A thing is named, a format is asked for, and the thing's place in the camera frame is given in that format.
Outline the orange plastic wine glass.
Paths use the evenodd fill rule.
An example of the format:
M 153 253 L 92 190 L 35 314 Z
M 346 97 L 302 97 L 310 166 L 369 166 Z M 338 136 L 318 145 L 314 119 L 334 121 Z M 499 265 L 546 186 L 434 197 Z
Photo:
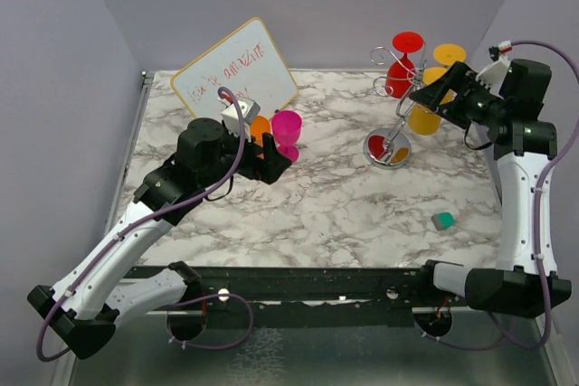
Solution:
M 264 149 L 272 143 L 270 121 L 263 116 L 257 116 L 250 126 L 250 133 L 256 156 L 263 160 L 265 158 Z

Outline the magenta plastic wine glass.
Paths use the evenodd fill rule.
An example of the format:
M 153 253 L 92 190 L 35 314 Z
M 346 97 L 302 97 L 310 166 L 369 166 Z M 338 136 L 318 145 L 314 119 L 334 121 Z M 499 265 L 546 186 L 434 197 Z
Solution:
M 278 151 L 296 163 L 299 159 L 297 142 L 302 128 L 301 116 L 292 110 L 277 112 L 271 119 L 271 132 Z

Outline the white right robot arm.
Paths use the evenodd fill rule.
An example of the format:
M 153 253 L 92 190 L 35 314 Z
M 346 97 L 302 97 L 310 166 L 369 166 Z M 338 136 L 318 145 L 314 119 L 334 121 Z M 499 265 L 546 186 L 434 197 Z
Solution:
M 557 276 L 550 240 L 548 184 L 557 156 L 556 128 L 539 120 L 552 72 L 544 63 L 502 59 L 477 73 L 457 61 L 411 100 L 456 127 L 488 130 L 501 186 L 502 230 L 497 265 L 468 268 L 431 261 L 415 284 L 417 298 L 435 306 L 448 293 L 468 307 L 535 318 L 565 302 L 570 281 Z

